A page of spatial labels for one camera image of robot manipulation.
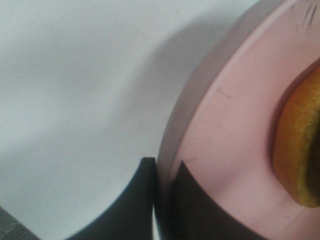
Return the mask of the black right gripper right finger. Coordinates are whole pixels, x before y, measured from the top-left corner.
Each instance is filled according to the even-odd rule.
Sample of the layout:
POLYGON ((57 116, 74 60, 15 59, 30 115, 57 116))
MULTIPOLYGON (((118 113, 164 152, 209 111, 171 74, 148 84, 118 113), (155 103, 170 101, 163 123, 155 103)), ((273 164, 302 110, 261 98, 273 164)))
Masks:
POLYGON ((161 240, 263 239, 216 204, 184 163, 167 193, 156 188, 154 207, 161 240))

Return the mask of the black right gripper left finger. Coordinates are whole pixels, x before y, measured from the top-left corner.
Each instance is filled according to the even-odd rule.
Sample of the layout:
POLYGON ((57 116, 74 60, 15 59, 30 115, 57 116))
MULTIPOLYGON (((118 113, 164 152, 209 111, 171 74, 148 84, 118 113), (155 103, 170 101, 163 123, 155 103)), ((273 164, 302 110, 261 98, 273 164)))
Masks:
POLYGON ((144 157, 121 195, 70 240, 152 240, 156 160, 144 157))

